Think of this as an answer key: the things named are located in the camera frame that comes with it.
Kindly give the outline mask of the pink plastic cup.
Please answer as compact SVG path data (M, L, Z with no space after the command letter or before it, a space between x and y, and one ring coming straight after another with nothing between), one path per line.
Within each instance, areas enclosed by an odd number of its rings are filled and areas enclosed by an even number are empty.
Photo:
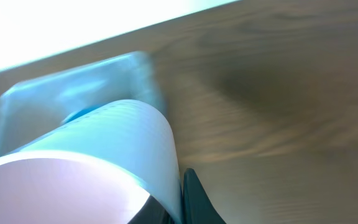
M172 129L141 101L109 103L0 157L0 223L128 223L149 198L183 222Z

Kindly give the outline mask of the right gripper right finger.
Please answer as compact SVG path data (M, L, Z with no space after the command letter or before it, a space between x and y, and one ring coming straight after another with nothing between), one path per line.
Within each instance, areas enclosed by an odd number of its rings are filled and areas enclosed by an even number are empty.
M213 207L194 169L183 176L184 216L187 224L226 224Z

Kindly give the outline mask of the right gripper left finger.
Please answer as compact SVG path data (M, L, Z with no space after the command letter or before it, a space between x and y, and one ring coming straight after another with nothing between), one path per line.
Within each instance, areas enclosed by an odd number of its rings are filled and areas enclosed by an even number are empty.
M174 221L164 207L150 196L128 224L174 224Z

